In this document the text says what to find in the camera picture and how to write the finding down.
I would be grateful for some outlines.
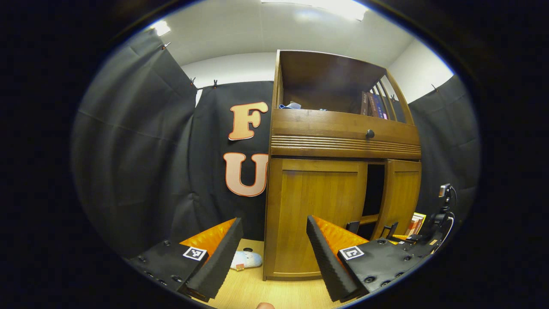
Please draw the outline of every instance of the orange letter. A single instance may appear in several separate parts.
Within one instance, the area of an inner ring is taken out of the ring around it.
[[[225,168],[225,182],[227,188],[234,194],[242,196],[257,196],[265,190],[267,184],[267,162],[269,155],[257,153],[251,157],[255,162],[255,183],[252,186],[242,184],[240,180],[240,172],[242,170],[242,162],[246,160],[246,156],[238,152],[227,152],[223,155],[223,159],[227,163]]]
[[[254,132],[250,131],[248,124],[251,123],[254,128],[257,128],[261,122],[261,116],[257,111],[253,111],[251,115],[249,115],[248,113],[252,109],[257,109],[257,111],[260,111],[261,113],[266,113],[269,110],[269,107],[265,102],[235,105],[231,107],[231,111],[233,112],[233,131],[229,133],[229,139],[231,141],[246,140],[254,136]]]

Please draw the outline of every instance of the small camera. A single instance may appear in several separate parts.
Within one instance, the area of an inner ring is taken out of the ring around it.
[[[440,186],[439,197],[446,197],[450,193],[450,184]]]

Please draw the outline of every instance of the orange padding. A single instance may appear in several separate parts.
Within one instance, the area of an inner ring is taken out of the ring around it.
[[[201,232],[200,234],[183,240],[182,242],[180,242],[180,244],[189,247],[205,249],[209,255],[208,259],[205,262],[207,263],[210,257],[214,254],[221,240],[223,240],[225,235],[227,235],[227,231],[229,231],[235,220],[236,218],[218,224],[213,228]]]
[[[393,237],[398,238],[398,239],[402,239],[402,240],[405,240],[406,238],[408,238],[408,236],[406,236],[406,235],[393,235]],[[396,241],[389,240],[389,242],[393,245],[398,244],[398,242],[396,242]]]
[[[341,265],[343,265],[343,263],[339,260],[338,257],[339,250],[352,246],[362,245],[368,242],[368,240],[333,223],[330,223],[315,216],[312,217],[313,219],[315,219],[316,224],[320,228],[322,235],[324,235],[324,238],[328,243],[328,246],[330,247]]]

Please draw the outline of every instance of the cabinet drawer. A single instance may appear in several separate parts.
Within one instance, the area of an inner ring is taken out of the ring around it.
[[[271,155],[421,159],[414,125],[310,109],[274,109],[271,122]]]

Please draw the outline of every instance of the book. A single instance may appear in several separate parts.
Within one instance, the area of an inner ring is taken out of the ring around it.
[[[423,223],[425,222],[425,218],[427,216],[422,213],[413,213],[412,220],[410,221],[410,224],[408,226],[408,229],[406,230],[405,235],[410,236],[412,234],[417,234],[421,230],[421,227],[423,226]]]
[[[413,231],[413,234],[418,234],[419,231],[421,230],[421,227],[423,226],[423,222],[425,222],[425,218],[427,216],[425,214],[422,214],[422,213],[413,213],[413,217],[412,218],[417,218],[418,219],[418,224],[415,228],[415,230]]]
[[[419,230],[421,229],[422,224],[423,224],[423,218],[421,218],[417,221],[417,227],[413,231],[413,234],[418,234],[419,233]]]
[[[413,234],[413,231],[416,229],[418,224],[418,219],[412,217],[412,222],[410,223],[410,226],[408,227],[408,230],[406,231],[406,236],[410,236]]]
[[[376,103],[376,107],[378,108],[380,118],[387,119],[387,112],[386,112],[385,108],[383,107],[383,104],[381,102],[381,98],[376,94],[374,94],[373,97],[374,97],[374,102]]]
[[[379,117],[378,110],[376,108],[376,103],[374,102],[373,93],[366,92],[366,96],[368,97],[368,102],[369,102],[368,107],[369,107],[369,110],[371,111],[370,116]]]
[[[371,112],[368,108],[368,96],[363,91],[362,92],[362,100],[360,101],[360,114],[370,116]]]

